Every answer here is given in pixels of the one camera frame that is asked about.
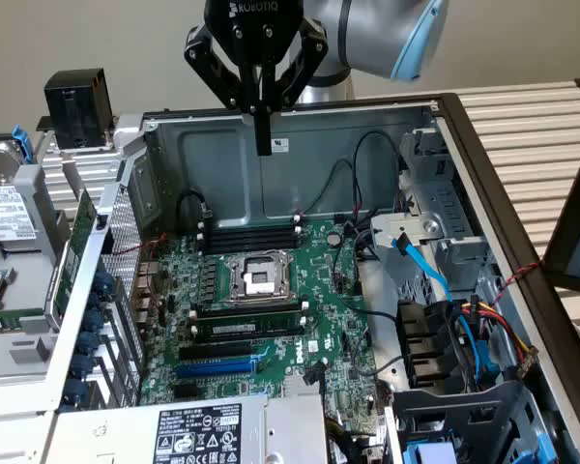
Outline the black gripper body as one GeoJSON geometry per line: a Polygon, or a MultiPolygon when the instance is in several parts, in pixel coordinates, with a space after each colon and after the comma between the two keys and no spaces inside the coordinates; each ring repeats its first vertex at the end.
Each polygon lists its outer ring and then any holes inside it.
{"type": "Polygon", "coordinates": [[[304,19],[303,1],[207,1],[204,20],[230,61],[281,62],[304,19]]]}

